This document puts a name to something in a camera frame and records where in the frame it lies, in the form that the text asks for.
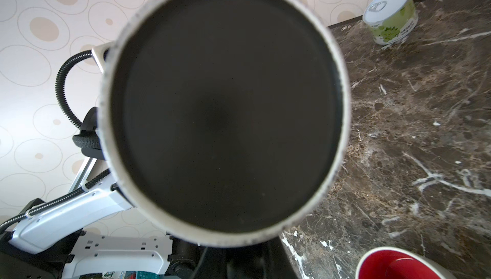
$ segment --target dark brown marble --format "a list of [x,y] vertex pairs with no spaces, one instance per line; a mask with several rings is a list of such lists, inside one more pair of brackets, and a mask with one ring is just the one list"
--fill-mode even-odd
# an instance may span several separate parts
[[361,256],[385,245],[458,279],[491,278],[491,0],[417,10],[415,30],[386,48],[362,22],[332,31],[353,125],[330,193],[283,236],[303,257],[300,278],[354,278]]

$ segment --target wire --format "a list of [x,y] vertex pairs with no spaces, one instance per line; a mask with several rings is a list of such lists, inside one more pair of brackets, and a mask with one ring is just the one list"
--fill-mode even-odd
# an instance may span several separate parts
[[[91,187],[96,185],[98,182],[100,182],[102,179],[104,179],[109,173],[110,173],[109,169],[106,169],[105,171],[99,173],[97,176],[95,176],[95,178],[88,181],[85,184],[85,187],[90,189]],[[76,197],[80,194],[83,194],[83,193],[84,193],[83,188],[79,187],[76,190],[73,190],[72,192],[69,192],[68,194],[66,194],[64,196],[61,196],[61,197],[56,198],[50,202],[46,202],[46,203],[43,203],[39,206],[36,206],[34,208],[29,209],[27,211],[27,213],[30,216],[39,214],[41,212],[46,211],[47,209],[51,209],[52,207],[54,207],[54,206],[56,206],[62,202],[66,202],[70,199],[73,199],[74,197]],[[12,217],[11,219],[5,221],[3,224],[0,225],[0,234],[4,233],[7,230],[7,228],[10,227],[11,225],[15,224],[16,222],[20,222],[21,220],[26,219],[26,218],[27,218],[26,214],[23,213],[23,214],[19,214],[15,217]]]
[[87,50],[77,53],[76,55],[73,55],[72,57],[67,59],[67,61],[63,63],[63,65],[60,67],[60,70],[58,71],[57,80],[54,87],[54,90],[57,95],[58,105],[60,106],[61,110],[65,113],[65,115],[68,117],[70,122],[73,123],[78,129],[82,127],[82,122],[77,118],[77,116],[75,116],[75,114],[71,111],[70,107],[68,106],[68,102],[66,101],[66,97],[65,97],[65,81],[68,72],[73,68],[73,66],[91,57],[92,57],[92,52],[90,50]]

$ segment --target label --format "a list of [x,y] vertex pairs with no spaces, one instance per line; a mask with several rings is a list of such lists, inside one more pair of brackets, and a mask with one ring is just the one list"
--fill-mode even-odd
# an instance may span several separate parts
[[408,0],[395,14],[377,24],[369,25],[376,43],[385,45],[393,43],[411,32],[418,22],[414,2]]

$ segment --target wallpaper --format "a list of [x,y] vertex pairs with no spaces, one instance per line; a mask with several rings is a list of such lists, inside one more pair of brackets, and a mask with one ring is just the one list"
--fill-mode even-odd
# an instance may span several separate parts
[[[147,0],[0,0],[0,221],[30,200],[66,194],[83,155],[76,128],[58,108],[54,82],[71,55],[114,40]],[[326,25],[363,13],[371,0],[301,0]],[[66,81],[67,100],[83,118],[96,105],[101,73],[79,63]],[[104,167],[99,163],[95,171]],[[88,230],[146,237],[159,231],[138,210],[102,219]]]

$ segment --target cup rim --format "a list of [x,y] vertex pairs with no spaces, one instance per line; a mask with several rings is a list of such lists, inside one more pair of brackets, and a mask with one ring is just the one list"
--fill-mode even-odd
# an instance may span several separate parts
[[426,260],[426,258],[424,258],[424,257],[422,257],[422,256],[420,256],[418,254],[415,254],[415,253],[413,253],[411,251],[407,251],[407,250],[400,249],[400,248],[397,248],[397,247],[389,247],[389,246],[377,247],[377,248],[373,248],[373,249],[367,251],[361,257],[360,261],[358,262],[358,265],[356,266],[355,279],[359,279],[360,269],[361,269],[361,266],[363,265],[363,263],[365,262],[365,260],[369,256],[371,256],[373,253],[378,252],[378,251],[384,251],[384,250],[396,251],[396,252],[407,254],[411,258],[414,258],[414,259],[418,260],[419,262],[423,263],[426,267],[428,267],[432,272],[434,272],[441,279],[449,279],[448,277],[445,277],[435,266],[433,266],[431,263],[428,263],[427,260]]
[[125,47],[128,39],[138,30],[139,26],[148,18],[153,11],[165,4],[169,0],[149,0],[140,8],[135,15],[128,21],[125,28],[121,31],[113,47],[108,53],[106,69],[103,75],[102,90],[100,98],[100,109],[98,115],[98,125],[100,128],[100,138],[104,157],[107,160],[111,172],[114,174],[118,186],[122,189],[126,197],[135,207],[151,222],[172,235],[183,240],[198,243],[200,245],[209,245],[213,247],[240,247],[245,245],[257,244],[268,239],[278,236],[287,227],[293,226],[299,222],[306,214],[313,210],[318,202],[324,197],[336,178],[336,172],[341,166],[344,153],[348,144],[350,134],[351,120],[351,96],[350,83],[343,55],[339,49],[335,38],[330,31],[323,26],[321,20],[317,18],[304,4],[298,0],[284,0],[293,8],[302,13],[305,18],[314,26],[315,30],[323,38],[330,54],[336,64],[340,80],[342,93],[342,112],[341,132],[337,143],[337,150],[333,163],[324,178],[323,182],[316,190],[313,196],[296,212],[288,217],[266,228],[252,232],[242,233],[225,233],[201,228],[185,222],[165,210],[158,207],[138,188],[130,177],[129,172],[123,163],[119,154],[116,139],[114,137],[113,127],[111,125],[111,107],[110,95],[113,90],[113,81],[115,77],[115,65],[118,63],[122,49]]

